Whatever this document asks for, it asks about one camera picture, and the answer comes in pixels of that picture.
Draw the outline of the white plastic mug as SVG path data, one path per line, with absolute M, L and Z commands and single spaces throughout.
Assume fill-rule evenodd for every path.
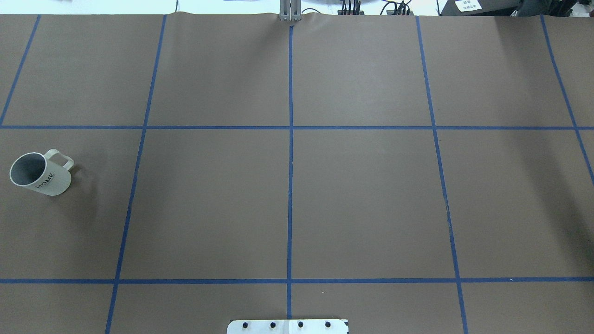
M 45 154 L 30 152 L 20 156 L 9 169 L 9 179 L 21 188 L 44 195 L 60 195 L 70 187 L 75 161 L 57 149 Z

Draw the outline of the aluminium frame post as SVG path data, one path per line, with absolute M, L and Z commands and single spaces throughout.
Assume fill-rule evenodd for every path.
M 283 22 L 298 22 L 302 19 L 301 0 L 280 0 L 279 19 Z

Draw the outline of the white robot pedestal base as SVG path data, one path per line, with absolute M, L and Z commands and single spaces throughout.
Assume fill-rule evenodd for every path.
M 231 321 L 227 334 L 348 334 L 343 319 L 272 319 Z

